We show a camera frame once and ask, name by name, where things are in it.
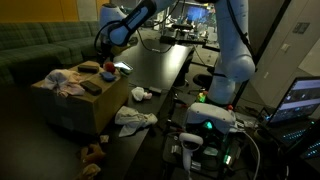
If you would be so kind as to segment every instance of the green couch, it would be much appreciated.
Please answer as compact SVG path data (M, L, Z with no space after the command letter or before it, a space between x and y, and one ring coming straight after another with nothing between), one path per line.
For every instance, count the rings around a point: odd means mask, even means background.
M97 21L0 24L0 85L14 83L9 71L13 63L54 56L71 65L96 56L98 31Z

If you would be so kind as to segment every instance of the cardboard box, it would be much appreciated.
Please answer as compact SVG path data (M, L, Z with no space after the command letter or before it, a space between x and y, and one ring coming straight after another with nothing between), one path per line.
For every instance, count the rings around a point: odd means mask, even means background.
M85 65L97 65L87 61ZM77 66L70 70L77 71ZM67 128L71 131L97 135L112 120L117 111L127 102L129 89L128 79L118 71L113 82L105 82L100 74L80 73L81 76L102 88L102 93L93 96L85 92L83 96L67 98L58 96L51 90L41 87L43 80L31 86L34 99L41 112L50 124Z

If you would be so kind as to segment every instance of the wire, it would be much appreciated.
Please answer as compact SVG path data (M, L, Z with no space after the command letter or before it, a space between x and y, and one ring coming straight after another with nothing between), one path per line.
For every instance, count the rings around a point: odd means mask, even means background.
M98 38L100 37L100 33L101 31L106 28L107 26L111 25L111 24L114 24L114 23L117 23L117 22L121 22L119 20L115 20L115 21L109 21L107 24L105 24L104 26L102 26L102 28L98 31L97 35L96 35L96 38L94 39L94 49L96 51L98 51L99 53L102 53L102 51L100 51L98 48L97 48L97 41L98 41Z
M172 10L171 10L170 13L168 14L168 16L166 16L162 21L160 21L160 22L158 22L158 23L156 23L156 24L154 24L154 25L152 25L152 26L146 26L146 27L155 27L155 26L157 26L157 25L159 25L159 24L162 24L162 23L172 14L172 12L176 9L176 7L177 7L177 5L179 4L179 2L180 2L180 0L178 0L178 2L174 5L174 7L172 8Z
M259 147L258 145L256 144L256 142L254 142L254 140L252 139L251 136L249 136L249 134L247 134L246 132L244 131L241 131L243 134L245 134L251 141L252 143L254 144L254 146L256 147L257 149L257 156L258 156L258 162L257 162L257 167L256 167L256 172L254 173L254 177L253 177L253 180L255 180L257 178L257 175L258 175L258 171L259 171L259 166L260 166L260 151L259 151Z
M289 166L287 166L287 173L286 173L286 177L284 179L287 180L288 177L289 177Z
M204 61L202 60L202 58L200 57L200 55L199 55L199 53L198 53L197 48L195 47L195 45L193 45L193 47L194 47L194 50L195 50L197 56L199 57L200 61L202 62L202 64L203 64L203 65L206 65L206 64L204 63Z
M181 7L181 13L180 13L181 17L183 16L183 10L184 10L185 4L186 4L186 0L183 0L183 4L182 4L182 7Z
M247 38L248 33L247 32L243 33L242 30L240 29L239 24L237 23L236 17L234 15L234 11L233 11L233 8L231 6L230 0L227 0L227 6L228 6L228 11L229 11L230 16L231 16L231 20L232 20L237 32L239 33L242 42L247 46L252 58L254 58L255 56L254 56L253 49L252 49L251 45L249 44L249 40Z
M142 46L143 46L146 50L148 50L148 51L152 51L152 52L157 52L157 53L163 54L163 53L168 52L168 51L172 48L172 46L173 46L173 45L171 45L171 46L170 46L167 50L165 50L165 51L160 51L160 50L157 50L157 49L149 49L149 48L147 48L147 46L143 43L143 40L142 40L142 38L141 38L141 34L140 34L140 32L139 32L138 29L137 29L137 32L138 32L140 41L141 41L141 43L142 43Z

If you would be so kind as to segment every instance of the cloth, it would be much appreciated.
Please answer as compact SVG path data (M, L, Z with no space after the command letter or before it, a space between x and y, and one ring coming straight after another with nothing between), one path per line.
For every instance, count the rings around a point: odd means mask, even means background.
M136 87L131 90L132 96L136 101L142 101L142 99L151 99L152 94L144 92L142 87Z
M85 90L80 86L81 80L80 74L76 71L55 69L46 76L42 87L54 90L63 97L69 94L83 95Z
M117 112L115 123L123 125L119 137L130 136L140 127L146 127L157 123L158 119L154 114L142 114L136 109L122 106Z

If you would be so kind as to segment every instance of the toy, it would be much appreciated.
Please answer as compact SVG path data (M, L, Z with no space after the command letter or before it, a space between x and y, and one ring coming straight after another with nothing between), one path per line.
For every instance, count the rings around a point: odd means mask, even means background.
M81 164L82 171L77 175L75 180L89 180L93 179L100 171L101 168L97 165L106 155L102 151L99 144L90 144L89 147L81 149Z

